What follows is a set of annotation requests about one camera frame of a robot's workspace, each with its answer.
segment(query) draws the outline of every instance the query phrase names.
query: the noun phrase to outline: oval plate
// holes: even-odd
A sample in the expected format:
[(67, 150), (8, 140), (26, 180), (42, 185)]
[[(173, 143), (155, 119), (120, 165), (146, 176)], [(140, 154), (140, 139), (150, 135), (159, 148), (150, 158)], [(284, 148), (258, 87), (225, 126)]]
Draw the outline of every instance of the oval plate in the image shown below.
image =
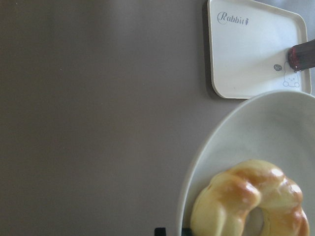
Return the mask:
[(302, 207), (314, 233), (314, 143), (315, 97), (274, 91), (243, 102), (218, 125), (193, 160), (180, 194), (176, 235), (189, 228), (192, 205), (210, 179), (253, 158), (274, 163), (300, 186)]

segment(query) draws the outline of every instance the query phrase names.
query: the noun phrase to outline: table surface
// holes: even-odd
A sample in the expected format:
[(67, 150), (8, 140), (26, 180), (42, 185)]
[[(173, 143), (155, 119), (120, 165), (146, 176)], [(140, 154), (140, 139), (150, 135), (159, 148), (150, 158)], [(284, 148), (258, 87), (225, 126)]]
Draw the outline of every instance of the table surface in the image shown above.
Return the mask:
[[(260, 2), (315, 38), (314, 0)], [(243, 102), (211, 87), (206, 5), (0, 1), (0, 235), (174, 234), (192, 157)]]

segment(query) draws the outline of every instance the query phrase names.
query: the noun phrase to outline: braided bread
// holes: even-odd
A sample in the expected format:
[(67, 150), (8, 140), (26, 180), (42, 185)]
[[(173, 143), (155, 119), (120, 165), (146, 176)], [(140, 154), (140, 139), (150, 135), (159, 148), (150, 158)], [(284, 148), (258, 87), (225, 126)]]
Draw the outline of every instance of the braided bread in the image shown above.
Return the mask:
[(260, 236), (309, 236), (299, 186), (277, 166), (248, 160), (214, 176), (197, 197), (190, 219), (194, 236), (241, 236), (248, 213), (262, 209)]

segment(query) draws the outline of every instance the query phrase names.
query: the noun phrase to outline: small tray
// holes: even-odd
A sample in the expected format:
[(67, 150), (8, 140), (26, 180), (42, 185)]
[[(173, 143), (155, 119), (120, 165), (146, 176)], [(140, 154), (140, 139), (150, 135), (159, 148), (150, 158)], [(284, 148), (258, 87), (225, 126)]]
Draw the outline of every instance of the small tray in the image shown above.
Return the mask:
[(223, 98), (272, 90), (311, 93), (310, 70), (294, 72), (288, 49), (307, 42), (303, 18), (253, 0), (209, 0), (212, 86)]

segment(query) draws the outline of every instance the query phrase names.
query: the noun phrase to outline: bottle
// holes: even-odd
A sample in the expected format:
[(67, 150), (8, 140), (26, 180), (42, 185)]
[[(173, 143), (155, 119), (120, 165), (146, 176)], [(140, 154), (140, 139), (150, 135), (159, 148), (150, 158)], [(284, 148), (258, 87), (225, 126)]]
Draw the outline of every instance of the bottle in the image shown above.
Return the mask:
[(290, 48), (287, 58), (294, 71), (315, 67), (315, 39)]

